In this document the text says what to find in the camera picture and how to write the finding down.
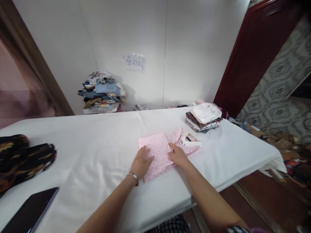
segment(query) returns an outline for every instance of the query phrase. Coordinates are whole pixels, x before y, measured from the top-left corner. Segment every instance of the silver bracelet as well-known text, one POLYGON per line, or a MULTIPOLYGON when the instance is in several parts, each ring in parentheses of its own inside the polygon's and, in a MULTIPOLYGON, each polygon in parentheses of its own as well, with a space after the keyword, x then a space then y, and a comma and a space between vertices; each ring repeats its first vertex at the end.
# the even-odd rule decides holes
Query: silver bracelet
POLYGON ((135 175, 134 173, 128 173, 126 176, 128 176, 128 175, 134 177, 134 178, 137 180, 136 186, 138 186, 138 181, 139 181, 139 179, 138 179, 137 175, 135 175))

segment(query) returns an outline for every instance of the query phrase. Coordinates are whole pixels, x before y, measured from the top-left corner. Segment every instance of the checkered shorts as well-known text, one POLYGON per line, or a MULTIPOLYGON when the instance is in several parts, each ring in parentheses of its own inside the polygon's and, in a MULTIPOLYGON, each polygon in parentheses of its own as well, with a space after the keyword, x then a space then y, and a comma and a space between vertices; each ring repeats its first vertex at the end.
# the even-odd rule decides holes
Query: checkered shorts
POLYGON ((153 228, 151 233, 190 233, 190 230, 184 217, 177 215, 153 228))
MULTIPOLYGON (((182 215, 177 215, 170 220, 156 226, 150 233, 191 233, 182 215)), ((229 227, 225 233, 250 233, 243 227, 229 227)))

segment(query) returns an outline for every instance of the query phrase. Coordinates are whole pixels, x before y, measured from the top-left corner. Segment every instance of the black phone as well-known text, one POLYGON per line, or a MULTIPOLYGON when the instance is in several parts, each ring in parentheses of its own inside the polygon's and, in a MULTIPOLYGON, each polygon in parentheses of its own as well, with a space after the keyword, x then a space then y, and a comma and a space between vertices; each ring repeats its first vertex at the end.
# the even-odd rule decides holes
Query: black phone
POLYGON ((39 225, 59 188, 48 189, 31 195, 19 208, 1 233, 31 233, 39 225))

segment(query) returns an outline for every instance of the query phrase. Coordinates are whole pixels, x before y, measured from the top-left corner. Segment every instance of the white table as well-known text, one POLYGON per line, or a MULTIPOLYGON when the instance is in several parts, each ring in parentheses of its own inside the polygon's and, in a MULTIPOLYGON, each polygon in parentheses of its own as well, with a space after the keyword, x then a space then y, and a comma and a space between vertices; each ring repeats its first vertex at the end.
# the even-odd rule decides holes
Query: white table
MULTIPOLYGON (((31 146, 47 142, 57 149, 57 159, 47 171, 0 198, 0 230, 31 194, 58 186, 36 232, 75 232, 128 173, 138 138, 156 132, 170 134, 180 126, 203 142, 203 153, 191 161, 217 191, 268 163, 285 169, 277 149, 227 120, 206 134, 195 133, 184 123, 189 110, 30 119, 0 130, 0 136, 25 134, 31 146)), ((193 205, 183 172, 177 168, 134 188, 118 232, 144 232, 193 205)))

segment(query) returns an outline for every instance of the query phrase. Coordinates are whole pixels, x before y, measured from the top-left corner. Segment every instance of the red wooden door frame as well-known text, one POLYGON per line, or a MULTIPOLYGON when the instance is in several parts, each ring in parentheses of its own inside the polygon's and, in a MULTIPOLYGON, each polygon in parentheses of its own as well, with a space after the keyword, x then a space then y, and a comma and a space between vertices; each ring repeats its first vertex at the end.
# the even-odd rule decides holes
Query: red wooden door frame
POLYGON ((295 0, 264 0, 247 10, 215 104, 239 114, 303 14, 295 0))

